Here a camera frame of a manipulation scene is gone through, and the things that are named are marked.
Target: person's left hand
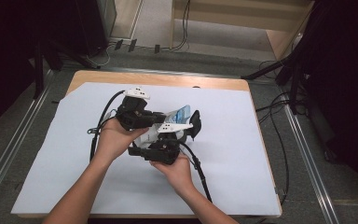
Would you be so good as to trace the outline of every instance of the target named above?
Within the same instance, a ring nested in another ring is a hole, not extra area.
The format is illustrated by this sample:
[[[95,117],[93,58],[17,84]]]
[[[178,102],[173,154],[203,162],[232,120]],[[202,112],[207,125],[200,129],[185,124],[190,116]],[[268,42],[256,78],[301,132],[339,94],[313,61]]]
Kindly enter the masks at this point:
[[[108,120],[101,129],[97,150],[93,160],[110,165],[129,147],[130,143],[148,128],[126,131],[117,119]]]

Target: table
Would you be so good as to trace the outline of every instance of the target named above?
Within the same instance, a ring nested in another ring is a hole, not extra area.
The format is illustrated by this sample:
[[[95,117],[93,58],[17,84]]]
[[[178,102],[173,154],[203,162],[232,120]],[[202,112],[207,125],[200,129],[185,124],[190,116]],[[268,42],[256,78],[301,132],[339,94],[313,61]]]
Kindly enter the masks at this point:
[[[172,0],[171,47],[174,20],[183,18],[186,4],[186,0]],[[266,29],[280,60],[305,28],[313,4],[310,0],[191,0],[188,19]]]
[[[187,144],[200,159],[213,202],[219,208],[233,217],[281,215],[246,81],[96,71],[75,74],[12,214],[42,217],[49,212],[89,162],[92,136],[86,134],[87,129],[95,126],[113,94],[134,84],[142,85],[151,95],[146,109],[169,112],[189,104],[200,110],[202,129],[195,141]],[[218,106],[228,110],[220,119],[216,115],[223,110],[214,109]],[[194,169],[192,177],[203,193]],[[195,217],[159,171],[143,158],[126,153],[108,170],[90,216]]]

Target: hand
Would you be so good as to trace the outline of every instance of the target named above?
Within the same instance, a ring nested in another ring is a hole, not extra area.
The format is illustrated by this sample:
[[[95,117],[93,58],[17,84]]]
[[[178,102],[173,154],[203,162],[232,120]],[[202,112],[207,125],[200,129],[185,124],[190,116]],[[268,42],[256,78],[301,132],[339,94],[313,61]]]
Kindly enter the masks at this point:
[[[130,143],[148,128],[133,131],[125,130],[117,119],[108,120],[101,129],[100,139],[93,160],[110,165],[129,147]]]
[[[151,161],[150,164],[166,175],[177,194],[183,195],[185,191],[195,188],[191,179],[190,162],[183,153],[179,154],[172,165],[159,161]]]

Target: person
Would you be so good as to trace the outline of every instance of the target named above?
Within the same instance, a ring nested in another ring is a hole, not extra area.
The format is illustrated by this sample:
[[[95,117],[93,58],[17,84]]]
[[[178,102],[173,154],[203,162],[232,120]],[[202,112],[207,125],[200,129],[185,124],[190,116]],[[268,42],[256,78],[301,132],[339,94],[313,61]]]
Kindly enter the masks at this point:
[[[108,120],[101,129],[94,158],[43,223],[87,223],[91,207],[110,164],[127,150],[135,138],[145,132],[147,129],[126,131],[117,119]],[[187,156],[180,154],[172,165],[156,161],[151,161],[150,164],[165,174],[175,192],[187,203],[201,223],[237,223],[194,187]]]

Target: black stand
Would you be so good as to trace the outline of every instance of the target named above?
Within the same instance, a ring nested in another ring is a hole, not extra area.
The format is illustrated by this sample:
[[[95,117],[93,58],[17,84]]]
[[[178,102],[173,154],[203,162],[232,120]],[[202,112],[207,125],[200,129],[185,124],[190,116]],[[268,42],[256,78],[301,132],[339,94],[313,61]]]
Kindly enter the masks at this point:
[[[36,44],[34,51],[34,69],[35,69],[35,91],[34,91],[34,99],[36,99],[44,87],[43,80],[43,56],[45,56],[46,61],[48,62],[48,66],[53,70],[61,71],[63,63],[58,55],[58,51],[66,54],[73,60],[82,64],[86,68],[95,69],[92,63],[84,60],[77,54],[73,53],[67,47],[61,45],[60,43],[51,40],[51,39],[41,39]]]
[[[314,5],[312,12],[318,7],[319,5]],[[298,45],[293,50],[293,52],[272,65],[263,68],[260,71],[257,71],[248,76],[241,76],[242,79],[246,80],[253,80],[255,78],[261,77],[268,72],[274,71],[277,68],[282,67],[281,72],[276,76],[275,82],[278,85],[284,85],[289,81],[290,77],[292,77],[292,86],[290,90],[290,98],[289,98],[289,105],[293,112],[293,114],[297,114],[296,111],[296,94],[299,85],[300,78],[303,76],[302,71],[302,63],[307,52],[312,51],[312,43],[317,43],[318,41],[318,28],[320,24],[323,22],[325,15],[327,14],[328,7],[321,6],[318,16],[312,17],[313,20],[310,20],[307,29],[304,33],[304,36],[298,42]]]

